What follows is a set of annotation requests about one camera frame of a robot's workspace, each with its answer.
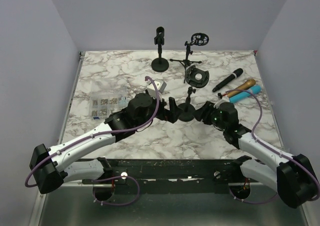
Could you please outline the black round-base microphone stand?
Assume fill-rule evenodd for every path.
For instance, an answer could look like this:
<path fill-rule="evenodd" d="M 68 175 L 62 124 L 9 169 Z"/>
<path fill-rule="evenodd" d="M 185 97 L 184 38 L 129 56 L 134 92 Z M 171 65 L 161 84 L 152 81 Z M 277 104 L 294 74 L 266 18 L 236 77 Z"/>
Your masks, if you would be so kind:
<path fill-rule="evenodd" d="M 151 63 L 151 68 L 155 72 L 165 72 L 169 68 L 169 62 L 167 59 L 162 57 L 162 46 L 165 43 L 165 30 L 163 27 L 156 29 L 156 36 L 154 37 L 154 44 L 157 45 L 158 57 L 155 58 Z"/>

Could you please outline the black handheld microphone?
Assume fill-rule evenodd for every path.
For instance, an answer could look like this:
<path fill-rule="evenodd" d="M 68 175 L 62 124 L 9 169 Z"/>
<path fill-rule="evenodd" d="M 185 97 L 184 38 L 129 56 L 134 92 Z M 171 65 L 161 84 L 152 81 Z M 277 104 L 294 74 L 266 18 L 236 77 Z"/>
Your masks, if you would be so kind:
<path fill-rule="evenodd" d="M 217 92 L 218 90 L 220 90 L 221 88 L 223 88 L 224 86 L 226 86 L 228 83 L 230 83 L 232 80 L 238 78 L 240 75 L 242 75 L 243 73 L 243 69 L 242 68 L 238 68 L 235 71 L 233 71 L 229 76 L 227 76 L 224 80 L 222 80 L 221 82 L 219 82 L 213 89 L 212 92 Z"/>

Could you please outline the gold microphone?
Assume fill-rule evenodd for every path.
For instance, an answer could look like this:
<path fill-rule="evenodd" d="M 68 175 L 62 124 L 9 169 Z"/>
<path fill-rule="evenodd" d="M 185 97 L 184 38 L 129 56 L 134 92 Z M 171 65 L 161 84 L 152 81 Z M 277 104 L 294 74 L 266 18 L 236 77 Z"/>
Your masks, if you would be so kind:
<path fill-rule="evenodd" d="M 233 91 L 226 93 L 226 96 L 228 98 L 231 98 L 231 97 L 239 94 L 240 92 L 242 92 L 242 90 L 247 90 L 247 89 L 251 88 L 255 84 L 256 84 L 255 79 L 249 79 L 249 80 L 245 81 L 243 84 L 241 84 L 240 86 L 238 86 L 237 88 L 235 88 Z"/>

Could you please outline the teal microphone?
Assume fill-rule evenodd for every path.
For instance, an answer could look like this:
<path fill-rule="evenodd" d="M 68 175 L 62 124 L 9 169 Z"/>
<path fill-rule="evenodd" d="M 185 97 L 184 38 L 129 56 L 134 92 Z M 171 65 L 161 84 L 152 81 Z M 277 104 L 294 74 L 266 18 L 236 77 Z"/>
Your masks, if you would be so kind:
<path fill-rule="evenodd" d="M 237 92 L 237 94 L 235 94 L 234 96 L 229 98 L 229 101 L 231 103 L 236 103 L 238 101 L 241 101 L 251 95 L 255 95 L 257 93 L 259 93 L 261 91 L 261 87 L 259 85 L 254 85 L 252 87 L 250 87 L 247 90 L 232 90 L 232 92 Z"/>

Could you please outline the black shock mount tripod stand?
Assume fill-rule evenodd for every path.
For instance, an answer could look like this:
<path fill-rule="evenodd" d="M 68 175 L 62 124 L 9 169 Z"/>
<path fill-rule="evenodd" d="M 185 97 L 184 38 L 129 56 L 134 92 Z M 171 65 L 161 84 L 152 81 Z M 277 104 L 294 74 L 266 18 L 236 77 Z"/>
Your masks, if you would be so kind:
<path fill-rule="evenodd" d="M 191 36 L 190 42 L 186 41 L 185 46 L 185 58 L 183 60 L 169 59 L 170 62 L 179 62 L 184 69 L 193 64 L 201 64 L 202 61 L 191 61 L 189 56 L 193 54 L 192 46 L 205 46 L 209 42 L 209 36 L 205 33 L 195 33 Z"/>

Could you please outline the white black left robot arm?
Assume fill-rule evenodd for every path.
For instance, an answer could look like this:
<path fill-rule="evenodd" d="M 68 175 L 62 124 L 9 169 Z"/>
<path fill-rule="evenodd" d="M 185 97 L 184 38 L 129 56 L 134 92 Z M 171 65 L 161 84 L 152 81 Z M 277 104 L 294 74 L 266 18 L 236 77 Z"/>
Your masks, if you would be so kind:
<path fill-rule="evenodd" d="M 46 147 L 44 144 L 33 150 L 29 167 L 35 186 L 46 194 L 58 189 L 70 179 L 82 179 L 84 168 L 79 173 L 71 173 L 71 166 L 91 152 L 119 142 L 136 133 L 154 118 L 175 123 L 182 110 L 175 99 L 169 102 L 157 100 L 147 93 L 139 93 L 121 111 L 112 113 L 93 130 L 64 144 Z"/>

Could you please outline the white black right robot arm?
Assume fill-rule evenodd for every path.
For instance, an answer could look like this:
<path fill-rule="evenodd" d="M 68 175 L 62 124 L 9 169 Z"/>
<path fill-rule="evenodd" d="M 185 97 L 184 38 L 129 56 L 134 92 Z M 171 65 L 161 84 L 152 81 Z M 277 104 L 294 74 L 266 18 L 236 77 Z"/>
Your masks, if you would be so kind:
<path fill-rule="evenodd" d="M 220 129 L 229 144 L 253 156 L 230 169 L 234 181 L 254 179 L 273 189 L 291 208 L 319 198 L 320 183 L 309 159 L 281 151 L 259 139 L 240 124 L 234 104 L 224 102 L 215 106 L 206 102 L 193 115 L 197 121 Z"/>

